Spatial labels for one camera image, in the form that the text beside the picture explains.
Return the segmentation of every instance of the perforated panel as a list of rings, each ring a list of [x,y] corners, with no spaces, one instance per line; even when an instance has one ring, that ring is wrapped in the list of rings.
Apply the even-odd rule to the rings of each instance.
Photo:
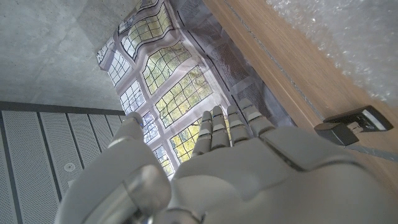
[[[119,118],[123,122],[126,119],[126,116],[119,116]]]
[[[231,86],[248,76],[227,44],[215,48],[211,52],[211,56],[221,65],[224,76]]]
[[[3,111],[24,223],[53,223],[57,191],[36,112]]]
[[[69,189],[68,181],[76,179],[81,171],[81,163],[67,116],[64,113],[40,113],[44,132],[57,175],[61,194],[64,196]],[[72,171],[66,171],[67,164],[74,164]]]
[[[109,127],[111,127],[113,135],[115,135],[116,132],[119,130],[120,125],[122,125],[122,122],[120,122],[119,116],[118,115],[106,115],[106,119],[108,119]]]
[[[180,13],[184,17],[184,22],[189,22],[199,13],[199,1],[187,0],[181,7]]]
[[[12,198],[6,155],[0,130],[0,223],[17,223],[17,216]]]
[[[250,100],[250,102],[256,106],[256,108],[260,111],[262,115],[264,115],[267,118],[270,118],[271,112],[269,111],[266,102],[262,98],[259,90],[256,88],[255,84],[249,85],[247,88],[245,88],[243,91],[240,91],[238,93],[238,98],[239,100],[242,100],[244,98],[247,98]]]
[[[203,21],[198,27],[192,29],[192,32],[199,37],[204,47],[221,39],[220,33],[207,20]]]
[[[94,131],[87,114],[68,114],[68,116],[81,159],[84,166],[87,167],[101,153]]]
[[[99,146],[104,151],[108,148],[112,140],[112,133],[109,130],[105,115],[90,114],[91,122],[93,123],[94,132],[97,135]]]

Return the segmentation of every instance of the bubble wrap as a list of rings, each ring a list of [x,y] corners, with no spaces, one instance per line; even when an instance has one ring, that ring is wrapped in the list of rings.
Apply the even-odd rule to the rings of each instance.
[[[267,0],[372,98],[398,106],[398,0]]]

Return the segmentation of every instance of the robot finger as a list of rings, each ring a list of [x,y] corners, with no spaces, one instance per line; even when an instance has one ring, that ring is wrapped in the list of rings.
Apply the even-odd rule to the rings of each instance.
[[[219,106],[213,108],[213,137],[211,139],[211,151],[230,147],[228,132],[226,130],[223,110]]]
[[[239,107],[243,110],[243,115],[255,137],[275,128],[248,99],[241,100]]]
[[[213,133],[212,122],[211,113],[209,111],[203,112],[197,143],[193,148],[191,157],[199,156],[210,151],[211,134]]]
[[[231,105],[227,109],[229,132],[231,133],[232,145],[235,146],[245,140],[249,140],[250,135],[246,126],[241,121],[235,106]]]

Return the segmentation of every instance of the concrete wall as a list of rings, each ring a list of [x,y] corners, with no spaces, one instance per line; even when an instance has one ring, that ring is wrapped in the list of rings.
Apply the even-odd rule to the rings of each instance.
[[[120,110],[96,54],[138,0],[0,3],[0,101]]]
[[[118,115],[0,111],[0,223],[53,223],[120,125]]]

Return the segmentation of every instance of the window grid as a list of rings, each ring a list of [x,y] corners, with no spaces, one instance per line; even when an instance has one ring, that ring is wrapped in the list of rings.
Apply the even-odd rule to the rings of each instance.
[[[149,93],[154,94],[174,72],[174,70],[192,55],[178,42],[172,47],[165,47],[152,54],[143,72]]]
[[[141,0],[136,6],[137,12],[140,11],[140,9],[142,9],[144,7],[150,6],[151,4],[155,3],[156,1],[157,0]]]
[[[120,102],[126,115],[146,102],[137,80],[122,94]]]
[[[173,150],[181,163],[191,158],[193,147],[198,139],[201,118],[170,139]]]
[[[165,128],[181,118],[212,92],[213,90],[199,66],[191,69],[156,103]]]
[[[136,22],[129,31],[129,35],[123,37],[121,43],[124,50],[135,59],[136,47],[144,40],[161,36],[168,27],[172,26],[164,4],[158,14]]]
[[[99,50],[99,52],[97,53],[98,64],[100,64],[102,60],[104,60],[104,56],[112,44],[113,44],[113,35],[111,36],[111,38],[109,38],[104,47],[102,47],[102,49]]]
[[[114,53],[111,67],[108,70],[108,74],[113,81],[113,86],[116,86],[116,84],[120,81],[120,79],[122,79],[129,68],[130,63],[123,57],[123,55],[120,54],[120,52],[116,51]]]
[[[144,128],[143,128],[143,132],[144,132],[144,142],[148,143],[150,142],[152,139],[154,139],[156,136],[159,135],[159,132],[157,130],[157,126],[155,124],[155,119],[154,117],[151,115],[150,112],[146,113],[142,119],[144,120]]]
[[[167,177],[174,174],[174,167],[170,162],[170,159],[164,150],[163,146],[159,146],[157,149],[154,150],[154,154],[160,164],[163,167],[164,172],[166,173]]]

